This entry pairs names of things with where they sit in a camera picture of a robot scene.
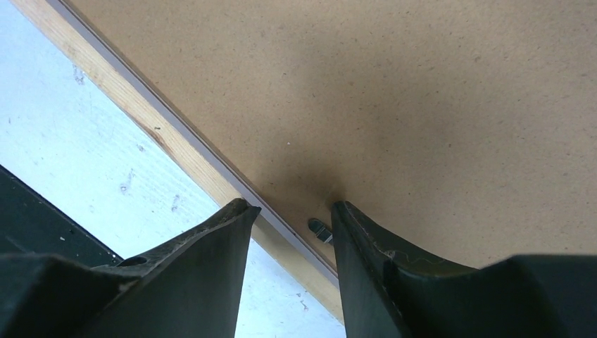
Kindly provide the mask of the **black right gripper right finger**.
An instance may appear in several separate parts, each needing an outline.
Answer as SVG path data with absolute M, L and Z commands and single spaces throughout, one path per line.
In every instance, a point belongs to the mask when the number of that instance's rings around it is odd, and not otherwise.
M 347 201 L 332 233 L 348 337 L 595 337 L 596 257 L 516 255 L 484 268 L 434 255 Z

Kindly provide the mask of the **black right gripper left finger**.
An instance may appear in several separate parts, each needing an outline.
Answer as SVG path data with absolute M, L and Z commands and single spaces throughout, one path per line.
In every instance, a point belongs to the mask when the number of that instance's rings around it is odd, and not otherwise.
M 2 337 L 233 337 L 251 228 L 234 199 L 200 225 L 122 263 L 1 257 Z

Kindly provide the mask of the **brown cardboard backing board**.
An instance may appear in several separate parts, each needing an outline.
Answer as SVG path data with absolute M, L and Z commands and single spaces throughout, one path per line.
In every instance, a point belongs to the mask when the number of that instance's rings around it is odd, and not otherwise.
M 596 252 L 595 1 L 71 1 L 301 236 Z

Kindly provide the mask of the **white wooden picture frame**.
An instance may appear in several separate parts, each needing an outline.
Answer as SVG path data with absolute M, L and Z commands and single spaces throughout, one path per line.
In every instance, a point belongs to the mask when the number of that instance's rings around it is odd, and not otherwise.
M 242 197 L 260 207 L 255 240 L 339 322 L 344 321 L 334 267 L 180 120 L 66 2 L 12 4 L 218 204 Z

